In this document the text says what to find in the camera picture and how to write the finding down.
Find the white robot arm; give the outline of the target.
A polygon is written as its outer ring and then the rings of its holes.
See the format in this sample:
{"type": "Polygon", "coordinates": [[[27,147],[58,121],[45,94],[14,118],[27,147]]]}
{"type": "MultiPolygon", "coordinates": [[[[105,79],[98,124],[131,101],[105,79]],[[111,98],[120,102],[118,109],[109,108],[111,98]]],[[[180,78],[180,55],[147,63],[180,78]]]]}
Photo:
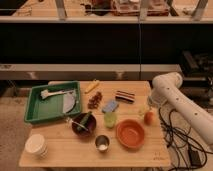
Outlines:
{"type": "Polygon", "coordinates": [[[144,117],[152,107],[160,108],[168,102],[213,150],[213,116],[179,90],[182,83],[183,78],[177,72],[155,76],[152,80],[153,89],[139,110],[139,115],[144,117]]]}

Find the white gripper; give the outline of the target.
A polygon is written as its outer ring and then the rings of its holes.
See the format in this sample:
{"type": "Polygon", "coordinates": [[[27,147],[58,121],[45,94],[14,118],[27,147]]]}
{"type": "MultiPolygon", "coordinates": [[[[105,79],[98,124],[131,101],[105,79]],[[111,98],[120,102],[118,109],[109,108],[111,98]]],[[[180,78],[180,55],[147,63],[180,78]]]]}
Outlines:
{"type": "MultiPolygon", "coordinates": [[[[158,94],[150,94],[147,98],[148,104],[152,107],[160,107],[164,103],[164,98],[158,94]]],[[[151,107],[145,104],[142,105],[139,109],[139,116],[143,117],[147,112],[151,110],[151,107]]]]}

